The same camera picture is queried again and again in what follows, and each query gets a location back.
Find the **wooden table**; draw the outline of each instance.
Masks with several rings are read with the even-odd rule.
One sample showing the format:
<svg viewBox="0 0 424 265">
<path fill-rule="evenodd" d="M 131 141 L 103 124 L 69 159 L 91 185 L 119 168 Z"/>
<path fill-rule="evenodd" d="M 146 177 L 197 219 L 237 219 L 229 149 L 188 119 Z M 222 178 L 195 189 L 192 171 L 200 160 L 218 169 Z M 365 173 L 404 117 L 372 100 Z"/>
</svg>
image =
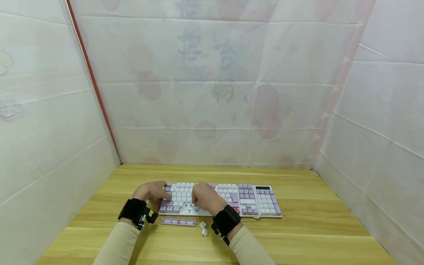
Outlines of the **wooden table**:
<svg viewBox="0 0 424 265">
<path fill-rule="evenodd" d="M 271 185 L 282 219 L 243 218 L 277 264 L 395 264 L 321 178 L 308 170 L 122 165 L 75 216 L 37 264 L 92 264 L 125 201 L 148 181 Z M 212 218 L 201 229 L 161 225 L 141 232 L 130 264 L 238 264 L 213 234 Z"/>
</svg>

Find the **white backdrop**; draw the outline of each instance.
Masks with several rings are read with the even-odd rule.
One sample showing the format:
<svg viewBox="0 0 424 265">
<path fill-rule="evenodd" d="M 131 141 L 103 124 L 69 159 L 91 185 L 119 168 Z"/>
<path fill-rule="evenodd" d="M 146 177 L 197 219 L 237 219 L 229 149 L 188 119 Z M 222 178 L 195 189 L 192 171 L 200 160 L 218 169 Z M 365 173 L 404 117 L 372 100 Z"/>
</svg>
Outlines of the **white backdrop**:
<svg viewBox="0 0 424 265">
<path fill-rule="evenodd" d="M 373 3 L 71 0 L 123 163 L 293 168 L 318 154 Z"/>
<path fill-rule="evenodd" d="M 0 136 L 0 263 L 33 264 L 115 169 L 60 1 L 0 1 Z"/>
<path fill-rule="evenodd" d="M 314 165 L 399 264 L 424 264 L 424 2 L 377 0 Z"/>
</svg>

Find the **mechanical keyboard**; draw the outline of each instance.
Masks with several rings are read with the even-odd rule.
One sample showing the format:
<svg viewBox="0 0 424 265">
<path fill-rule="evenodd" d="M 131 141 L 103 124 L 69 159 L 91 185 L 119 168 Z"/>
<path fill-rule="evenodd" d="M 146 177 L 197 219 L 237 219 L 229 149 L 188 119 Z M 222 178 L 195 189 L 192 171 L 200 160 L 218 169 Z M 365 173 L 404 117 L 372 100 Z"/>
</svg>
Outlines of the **mechanical keyboard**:
<svg viewBox="0 0 424 265">
<path fill-rule="evenodd" d="M 209 185 L 233 207 L 241 217 L 281 218 L 281 210 L 271 186 L 250 184 Z M 168 182 L 165 191 L 171 194 L 172 201 L 163 199 L 160 215 L 211 216 L 211 214 L 192 204 L 191 193 L 194 183 Z"/>
</svg>

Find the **purple keycap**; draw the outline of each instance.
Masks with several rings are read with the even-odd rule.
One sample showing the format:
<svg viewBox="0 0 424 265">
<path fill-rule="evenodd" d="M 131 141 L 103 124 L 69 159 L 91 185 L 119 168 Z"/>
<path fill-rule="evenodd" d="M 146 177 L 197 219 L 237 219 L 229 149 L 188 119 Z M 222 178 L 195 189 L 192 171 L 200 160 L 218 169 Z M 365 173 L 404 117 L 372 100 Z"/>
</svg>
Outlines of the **purple keycap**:
<svg viewBox="0 0 424 265">
<path fill-rule="evenodd" d="M 273 204 L 277 203 L 277 199 L 275 198 L 275 195 L 271 195 L 271 200 Z"/>
<path fill-rule="evenodd" d="M 281 215 L 281 210 L 280 210 L 280 207 L 278 206 L 278 204 L 274 204 L 274 209 L 275 209 L 275 212 L 277 213 L 277 215 Z"/>
</svg>

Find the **beige sleeve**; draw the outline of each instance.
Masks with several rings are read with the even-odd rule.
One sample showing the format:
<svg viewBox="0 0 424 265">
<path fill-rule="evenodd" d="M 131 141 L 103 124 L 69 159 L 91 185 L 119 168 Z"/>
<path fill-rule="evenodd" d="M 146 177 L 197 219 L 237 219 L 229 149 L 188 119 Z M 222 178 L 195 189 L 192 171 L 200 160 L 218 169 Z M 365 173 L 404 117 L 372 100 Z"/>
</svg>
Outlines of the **beige sleeve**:
<svg viewBox="0 0 424 265">
<path fill-rule="evenodd" d="M 139 234 L 128 223 L 116 223 L 93 265 L 128 265 Z"/>
<path fill-rule="evenodd" d="M 275 265 L 265 249 L 245 226 L 233 237 L 230 248 L 240 265 Z"/>
</svg>

